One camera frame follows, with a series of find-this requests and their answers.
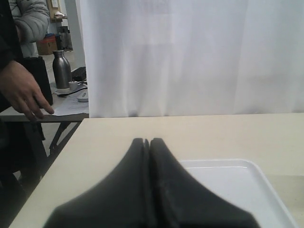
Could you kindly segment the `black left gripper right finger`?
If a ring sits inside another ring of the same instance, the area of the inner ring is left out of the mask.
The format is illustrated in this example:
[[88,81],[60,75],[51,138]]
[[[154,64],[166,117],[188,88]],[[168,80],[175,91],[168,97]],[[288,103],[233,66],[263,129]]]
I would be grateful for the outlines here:
[[150,143],[150,180],[161,228],[257,228],[249,212],[222,199],[191,176],[164,140]]

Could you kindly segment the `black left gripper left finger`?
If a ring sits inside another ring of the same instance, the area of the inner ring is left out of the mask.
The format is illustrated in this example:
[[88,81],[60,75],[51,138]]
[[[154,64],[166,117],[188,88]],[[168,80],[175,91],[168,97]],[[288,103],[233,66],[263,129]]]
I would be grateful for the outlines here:
[[117,166],[97,185],[58,206],[46,228],[150,228],[149,143],[135,138]]

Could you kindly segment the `bystander hand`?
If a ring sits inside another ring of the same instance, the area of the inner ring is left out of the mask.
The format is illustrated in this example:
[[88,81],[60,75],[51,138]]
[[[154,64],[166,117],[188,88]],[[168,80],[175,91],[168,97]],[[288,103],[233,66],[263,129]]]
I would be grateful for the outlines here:
[[17,112],[30,121],[44,118],[41,109],[54,113],[33,75],[14,60],[0,71],[0,92]]

